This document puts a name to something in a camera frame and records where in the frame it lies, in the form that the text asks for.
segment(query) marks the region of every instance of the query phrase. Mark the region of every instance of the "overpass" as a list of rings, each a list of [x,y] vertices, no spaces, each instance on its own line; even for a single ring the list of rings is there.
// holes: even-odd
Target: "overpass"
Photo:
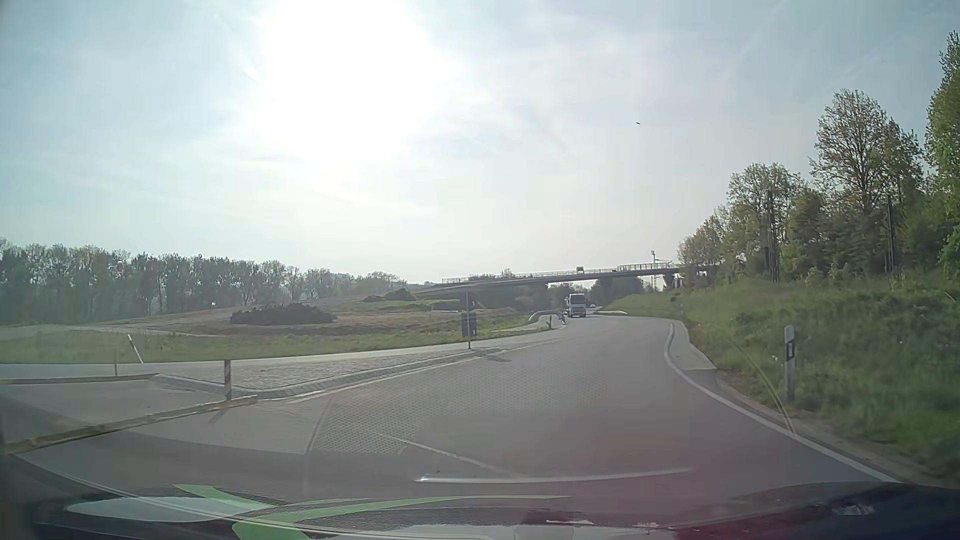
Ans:
[[[713,266],[697,266],[696,271],[712,270]],[[487,278],[483,276],[468,276],[465,278],[444,278],[441,282],[428,289],[417,291],[418,296],[428,296],[431,292],[450,292],[456,290],[466,292],[480,288],[502,285],[531,285],[557,282],[582,282],[586,280],[602,280],[604,278],[635,278],[639,276],[665,276],[665,281],[672,282],[670,276],[681,272],[682,268],[672,261],[645,262],[642,264],[621,264],[615,268],[589,268],[577,270],[560,270],[557,272],[536,272],[532,274],[513,274],[506,277]]]

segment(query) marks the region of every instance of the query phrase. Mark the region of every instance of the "mound of earth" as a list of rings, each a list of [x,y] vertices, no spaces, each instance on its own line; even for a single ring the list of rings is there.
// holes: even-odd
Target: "mound of earth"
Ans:
[[[384,300],[402,300],[404,302],[415,302],[417,297],[410,293],[405,288],[399,288],[397,290],[392,290],[387,294],[383,295]]]
[[[337,316],[333,313],[301,303],[241,309],[230,315],[232,325],[319,325],[335,320]]]

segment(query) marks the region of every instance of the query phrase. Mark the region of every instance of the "sun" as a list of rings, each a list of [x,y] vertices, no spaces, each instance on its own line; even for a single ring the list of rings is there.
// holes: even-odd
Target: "sun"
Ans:
[[[388,160],[443,100],[446,61],[397,2],[291,0],[263,28],[250,115],[284,152],[324,167]]]

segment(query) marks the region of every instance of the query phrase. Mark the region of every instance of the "white road marking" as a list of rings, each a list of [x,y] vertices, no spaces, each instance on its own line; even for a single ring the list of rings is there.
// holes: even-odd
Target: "white road marking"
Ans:
[[[426,446],[425,444],[416,443],[416,442],[414,442],[414,441],[408,441],[408,440],[406,440],[406,439],[401,439],[401,438],[399,438],[399,437],[394,437],[394,436],[392,436],[392,435],[387,435],[387,434],[384,434],[384,433],[377,433],[377,435],[379,435],[379,436],[381,436],[381,437],[383,437],[383,438],[385,438],[385,439],[391,439],[391,440],[395,440],[396,442],[400,442],[400,443],[403,443],[403,444],[408,444],[408,445],[410,445],[410,446],[415,446],[415,447],[417,447],[417,448],[422,448],[422,449],[424,449],[424,450],[427,450],[427,451],[429,451],[429,452],[433,452],[433,453],[435,453],[435,454],[445,455],[446,457],[452,457],[452,458],[454,458],[454,459],[463,461],[463,462],[465,462],[465,463],[469,463],[470,465],[476,465],[477,467],[480,467],[481,469],[487,469],[488,471],[493,471],[493,472],[495,472],[495,473],[497,473],[497,474],[499,474],[499,475],[516,476],[516,473],[513,473],[513,472],[508,471],[508,470],[506,470],[506,469],[501,469],[500,467],[497,467],[497,466],[495,466],[495,465],[490,465],[490,464],[488,464],[488,463],[484,463],[483,461],[477,461],[476,459],[471,459],[471,458],[469,458],[469,457],[464,457],[464,456],[462,456],[462,455],[456,455],[456,454],[454,454],[453,452],[447,452],[446,450],[440,450],[439,448],[433,448],[433,447],[430,447],[430,446]]]
[[[846,457],[846,456],[843,455],[843,454],[839,454],[839,453],[837,453],[837,452],[835,452],[835,451],[833,451],[833,450],[831,450],[831,449],[829,449],[829,448],[827,448],[827,447],[825,447],[825,446],[823,446],[823,445],[821,445],[821,444],[819,444],[819,443],[816,443],[816,442],[814,442],[814,441],[811,441],[810,439],[807,439],[807,438],[805,438],[805,437],[802,437],[802,436],[800,436],[800,435],[798,435],[798,434],[792,433],[792,432],[790,432],[789,430],[785,430],[785,429],[782,428],[781,426],[779,426],[779,425],[777,425],[777,424],[775,424],[775,423],[773,423],[773,422],[770,422],[770,421],[767,420],[766,418],[763,418],[762,416],[759,416],[758,414],[755,414],[755,413],[747,410],[746,408],[744,408],[744,407],[742,407],[742,406],[740,406],[740,405],[735,404],[734,402],[728,400],[727,398],[724,398],[723,396],[720,396],[720,395],[716,394],[715,392],[709,390],[708,388],[705,388],[703,385],[701,385],[701,384],[699,384],[698,382],[696,382],[695,380],[691,379],[686,373],[684,373],[684,370],[678,368],[678,367],[673,363],[673,360],[670,359],[670,343],[673,341],[673,335],[674,335],[673,323],[670,322],[670,333],[669,333],[669,334],[667,335],[667,337],[666,337],[666,342],[663,343],[663,359],[666,361],[666,365],[670,366],[670,369],[672,369],[674,372],[676,372],[677,375],[679,375],[679,376],[681,377],[681,379],[687,381],[689,384],[691,384],[692,386],[698,388],[701,392],[707,394],[708,396],[710,396],[710,397],[713,398],[714,400],[722,403],[723,405],[726,405],[726,406],[732,408],[733,410],[735,410],[735,411],[737,411],[737,412],[740,412],[741,414],[743,414],[743,415],[745,415],[745,416],[748,416],[748,417],[756,420],[756,421],[759,422],[760,424],[766,426],[767,428],[770,428],[771,430],[776,431],[777,433],[780,433],[781,435],[785,435],[785,436],[787,436],[787,437],[790,437],[791,439],[799,442],[800,444],[802,444],[802,445],[804,445],[804,446],[806,446],[806,447],[808,447],[808,448],[810,448],[810,449],[812,449],[812,450],[815,450],[815,451],[819,452],[820,454],[828,455],[828,456],[832,457],[833,459],[836,459],[837,461],[843,463],[844,465],[849,465],[850,467],[853,467],[853,468],[856,469],[857,471],[860,471],[861,473],[870,475],[871,477],[874,477],[875,479],[883,480],[883,481],[889,481],[889,482],[899,482],[899,480],[891,477],[890,475],[881,473],[880,471],[878,471],[878,470],[876,470],[876,469],[874,469],[874,468],[872,468],[872,467],[869,467],[869,466],[867,466],[867,465],[865,465],[865,464],[863,464],[863,463],[860,463],[859,461],[856,461],[856,460],[854,460],[854,459],[850,459],[849,457]]]
[[[552,482],[583,482],[595,480],[642,479],[646,477],[663,477],[678,475],[693,471],[689,467],[683,469],[665,469],[662,471],[644,471],[642,473],[619,473],[614,475],[586,475],[581,477],[527,477],[514,479],[474,479],[458,477],[422,477],[417,479],[423,483],[552,483]]]

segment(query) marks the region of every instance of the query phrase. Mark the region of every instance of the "road shoulder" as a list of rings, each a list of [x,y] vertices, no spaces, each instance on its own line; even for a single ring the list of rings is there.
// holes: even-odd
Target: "road shoulder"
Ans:
[[[957,482],[933,477],[920,464],[912,462],[882,445],[851,441],[831,429],[830,425],[802,411],[791,411],[789,422],[783,414],[737,390],[735,380],[717,369],[713,363],[689,341],[685,325],[676,320],[664,319],[673,326],[675,333],[669,347],[669,360],[683,370],[697,384],[709,388],[727,400],[743,407],[764,420],[785,430],[793,430],[800,437],[821,445],[872,469],[877,469],[901,481],[942,487],[960,487]]]

